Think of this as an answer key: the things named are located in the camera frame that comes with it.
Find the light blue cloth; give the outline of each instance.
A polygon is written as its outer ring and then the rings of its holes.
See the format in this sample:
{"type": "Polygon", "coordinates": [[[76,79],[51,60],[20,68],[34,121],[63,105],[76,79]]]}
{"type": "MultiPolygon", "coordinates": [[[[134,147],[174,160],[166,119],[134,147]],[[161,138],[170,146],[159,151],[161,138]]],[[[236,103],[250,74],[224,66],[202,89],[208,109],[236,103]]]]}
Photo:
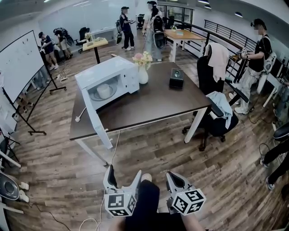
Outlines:
{"type": "Polygon", "coordinates": [[[226,119],[226,129],[230,127],[231,124],[231,118],[233,116],[233,111],[231,106],[229,105],[226,96],[221,92],[212,92],[208,95],[206,95],[208,98],[210,98],[215,105],[218,106],[218,108],[223,112],[224,116],[222,118],[226,119]]]}

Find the dark brown table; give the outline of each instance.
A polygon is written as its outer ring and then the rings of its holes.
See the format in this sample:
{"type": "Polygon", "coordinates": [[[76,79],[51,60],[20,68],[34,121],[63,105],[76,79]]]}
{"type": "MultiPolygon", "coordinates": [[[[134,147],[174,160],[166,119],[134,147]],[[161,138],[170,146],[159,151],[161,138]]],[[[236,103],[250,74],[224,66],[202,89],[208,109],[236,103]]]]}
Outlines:
{"type": "MultiPolygon", "coordinates": [[[[125,94],[97,110],[103,127],[107,132],[141,126],[147,123],[164,120],[170,117],[198,111],[194,122],[186,135],[188,143],[196,131],[210,101],[203,92],[184,74],[182,89],[169,87],[172,68],[179,68],[173,62],[151,65],[148,70],[149,82],[140,85],[140,90],[125,94]]],[[[85,108],[82,93],[78,88],[70,125],[70,140],[75,140],[90,155],[98,157],[103,165],[107,162],[84,142],[88,137],[97,135],[85,111],[80,122],[76,122],[85,108]]]]}

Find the white cup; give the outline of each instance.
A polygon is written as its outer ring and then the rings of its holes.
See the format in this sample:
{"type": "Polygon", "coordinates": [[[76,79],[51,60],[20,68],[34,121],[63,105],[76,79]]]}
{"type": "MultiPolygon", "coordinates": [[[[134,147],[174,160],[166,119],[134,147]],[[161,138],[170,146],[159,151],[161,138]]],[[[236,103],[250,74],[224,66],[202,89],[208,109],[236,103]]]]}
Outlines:
{"type": "Polygon", "coordinates": [[[110,87],[106,83],[99,85],[96,89],[97,89],[97,92],[99,94],[99,97],[101,97],[102,99],[107,99],[111,95],[110,87]]]}

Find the wooden table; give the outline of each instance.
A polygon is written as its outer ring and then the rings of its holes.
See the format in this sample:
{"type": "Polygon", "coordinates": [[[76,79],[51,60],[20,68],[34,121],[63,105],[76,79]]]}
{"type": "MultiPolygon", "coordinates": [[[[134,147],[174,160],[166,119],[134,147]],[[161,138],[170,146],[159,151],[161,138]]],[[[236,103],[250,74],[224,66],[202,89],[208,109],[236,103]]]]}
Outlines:
{"type": "MultiPolygon", "coordinates": [[[[108,133],[144,124],[164,120],[198,111],[194,122],[185,137],[188,143],[195,133],[210,101],[203,92],[184,74],[183,89],[169,87],[172,68],[179,67],[173,62],[163,62],[151,65],[148,70],[149,82],[140,86],[140,90],[133,94],[125,94],[98,110],[98,116],[108,133]]],[[[106,160],[96,153],[85,139],[96,136],[89,115],[85,111],[80,122],[75,121],[85,108],[82,93],[78,88],[73,107],[70,140],[75,140],[91,156],[106,165],[106,160]]]]}
{"type": "Polygon", "coordinates": [[[99,55],[98,55],[98,47],[99,46],[103,46],[103,45],[107,45],[108,41],[104,38],[104,39],[102,39],[102,40],[100,40],[98,42],[96,42],[96,41],[92,41],[92,42],[93,42],[93,44],[90,45],[90,46],[87,45],[88,43],[84,43],[82,45],[82,50],[83,51],[87,51],[87,50],[90,50],[90,49],[94,48],[96,60],[97,60],[97,62],[99,64],[100,63],[100,59],[99,59],[99,55]]]}
{"type": "Polygon", "coordinates": [[[173,40],[173,49],[172,49],[172,62],[176,60],[176,52],[177,52],[177,43],[183,41],[182,50],[185,50],[185,42],[192,40],[205,40],[204,37],[201,37],[193,32],[188,30],[176,30],[173,32],[172,30],[165,30],[164,34],[170,39],[173,40]]]}

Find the black pants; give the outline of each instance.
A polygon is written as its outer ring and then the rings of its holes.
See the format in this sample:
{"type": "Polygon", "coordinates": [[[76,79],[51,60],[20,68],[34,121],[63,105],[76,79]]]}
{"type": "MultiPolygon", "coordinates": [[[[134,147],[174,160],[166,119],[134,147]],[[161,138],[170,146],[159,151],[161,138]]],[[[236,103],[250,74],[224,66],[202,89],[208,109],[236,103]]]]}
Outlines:
{"type": "Polygon", "coordinates": [[[157,213],[159,188],[148,180],[141,182],[134,213],[126,218],[126,231],[185,231],[179,213],[157,213]]]}
{"type": "Polygon", "coordinates": [[[135,46],[134,35],[132,32],[124,32],[125,35],[125,49],[128,48],[128,42],[131,41],[131,46],[135,46]]]}
{"type": "MultiPolygon", "coordinates": [[[[289,139],[283,143],[280,143],[275,148],[267,152],[264,158],[264,164],[269,164],[273,160],[275,160],[280,154],[289,151],[289,139]]],[[[285,174],[285,172],[289,169],[289,155],[286,155],[283,162],[280,166],[269,176],[268,182],[269,184],[273,184],[276,180],[285,174]]]]}

